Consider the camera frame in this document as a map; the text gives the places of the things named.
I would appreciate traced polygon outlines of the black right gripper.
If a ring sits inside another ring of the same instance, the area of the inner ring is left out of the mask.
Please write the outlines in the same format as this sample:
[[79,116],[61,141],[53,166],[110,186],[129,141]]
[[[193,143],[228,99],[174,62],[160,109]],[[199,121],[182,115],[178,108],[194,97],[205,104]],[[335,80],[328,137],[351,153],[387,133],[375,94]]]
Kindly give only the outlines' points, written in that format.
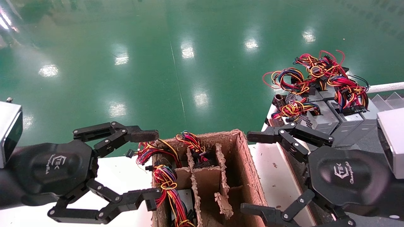
[[[309,150],[298,140],[319,149],[309,154]],[[269,126],[261,132],[248,131],[247,141],[279,143],[297,161],[308,162],[311,187],[315,190],[306,190],[284,211],[241,203],[241,213],[259,216],[266,227],[298,227],[294,221],[296,215],[310,202],[317,202],[320,195],[337,206],[374,205],[384,194],[392,178],[383,154],[330,148],[334,137],[296,123],[288,123],[282,127]],[[343,210],[325,209],[332,212],[335,221],[323,223],[320,227],[355,227],[355,221]]]

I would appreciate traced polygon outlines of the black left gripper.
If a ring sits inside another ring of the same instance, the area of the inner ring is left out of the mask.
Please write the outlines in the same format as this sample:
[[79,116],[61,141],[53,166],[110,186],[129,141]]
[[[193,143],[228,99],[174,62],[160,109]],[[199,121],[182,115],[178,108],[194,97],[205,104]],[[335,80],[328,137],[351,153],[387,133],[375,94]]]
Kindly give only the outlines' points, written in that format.
[[[92,148],[79,140],[17,147],[6,164],[6,205],[42,206],[57,202],[48,217],[58,223],[108,224],[123,212],[157,210],[162,190],[132,190],[122,195],[94,178],[98,164]],[[87,192],[108,204],[100,210],[67,208]]]

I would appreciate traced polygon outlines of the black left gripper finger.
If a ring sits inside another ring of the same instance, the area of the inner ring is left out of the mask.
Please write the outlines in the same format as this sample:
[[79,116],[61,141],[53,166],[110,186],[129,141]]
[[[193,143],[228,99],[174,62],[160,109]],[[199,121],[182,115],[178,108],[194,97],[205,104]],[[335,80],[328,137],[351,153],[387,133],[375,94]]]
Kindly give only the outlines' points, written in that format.
[[94,152],[103,158],[124,144],[155,141],[159,138],[157,130],[142,130],[138,125],[125,126],[118,122],[91,125],[73,130],[73,138],[82,142],[99,140]]

